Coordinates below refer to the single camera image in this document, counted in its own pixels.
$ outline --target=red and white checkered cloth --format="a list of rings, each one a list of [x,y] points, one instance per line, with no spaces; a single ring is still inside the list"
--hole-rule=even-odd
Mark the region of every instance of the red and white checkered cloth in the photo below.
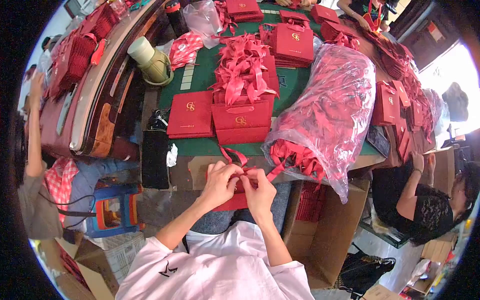
[[[197,58],[197,50],[203,46],[202,37],[192,31],[174,40],[169,55],[172,70],[181,68],[187,63],[194,63]]]
[[[73,177],[77,175],[78,168],[73,159],[60,157],[53,164],[52,168],[45,172],[45,181],[43,182],[52,195],[53,201],[56,203],[66,204],[70,202],[70,194],[72,193]],[[59,209],[68,210],[66,205],[57,205]],[[59,214],[60,222],[63,224],[65,216]]]

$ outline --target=plastic bag of ribbons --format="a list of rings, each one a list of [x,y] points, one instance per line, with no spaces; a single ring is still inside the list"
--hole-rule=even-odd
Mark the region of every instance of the plastic bag of ribbons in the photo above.
[[[329,184],[347,202],[347,171],[360,153],[375,102],[375,66],[347,47],[325,44],[307,86],[276,119],[262,150],[280,172]]]

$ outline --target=cable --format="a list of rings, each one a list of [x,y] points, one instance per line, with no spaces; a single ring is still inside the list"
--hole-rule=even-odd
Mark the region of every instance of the cable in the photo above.
[[[44,180],[44,182],[45,182],[45,187],[46,187],[46,189],[47,189],[47,192],[48,192],[50,195],[52,195],[52,194],[50,193],[50,188],[48,187],[48,182],[47,182],[46,180]],[[86,198],[86,197],[93,197],[92,207],[90,208],[89,213],[91,213],[91,212],[93,211],[93,208],[94,208],[95,202],[96,202],[96,198],[95,198],[94,195],[86,195],[86,196],[83,196],[83,197],[78,198],[78,199],[75,200],[75,201],[68,202],[68,203],[57,203],[57,202],[54,202],[54,201],[50,200],[48,197],[45,197],[45,196],[42,195],[42,193],[40,193],[40,192],[38,192],[38,194],[40,194],[40,196],[42,196],[42,197],[43,197],[45,200],[47,200],[48,202],[50,202],[50,203],[52,203],[52,204],[55,204],[55,205],[71,205],[71,204],[74,204],[74,203],[79,202],[80,200],[82,200],[82,199],[84,199],[84,198]],[[69,229],[69,228],[75,227],[75,226],[77,226],[78,224],[82,223],[83,221],[87,220],[87,218],[88,218],[88,216],[84,217],[80,222],[77,222],[77,223],[75,223],[75,224],[73,224],[73,225],[69,225],[69,226],[65,227],[64,229]]]

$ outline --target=black bottle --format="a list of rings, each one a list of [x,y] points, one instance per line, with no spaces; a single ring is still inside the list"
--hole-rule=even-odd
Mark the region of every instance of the black bottle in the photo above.
[[[167,13],[170,25],[177,37],[189,32],[187,23],[181,12],[180,2],[178,0],[170,0],[165,4],[165,12]]]

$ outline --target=clear plastic bag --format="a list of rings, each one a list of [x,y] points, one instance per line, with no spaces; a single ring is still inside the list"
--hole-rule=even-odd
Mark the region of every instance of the clear plastic bag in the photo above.
[[[262,145],[267,161],[278,166],[270,152],[278,140],[308,148],[326,174],[322,182],[331,185],[346,203],[347,171],[360,154],[374,103],[375,66],[370,59],[344,46],[321,46],[305,90],[278,116]],[[292,157],[285,161],[284,172],[312,180],[305,175],[307,168],[297,167]]]
[[[190,30],[202,37],[204,46],[211,49],[218,45],[218,32],[222,31],[222,23],[212,0],[198,1],[183,9],[183,17]]]

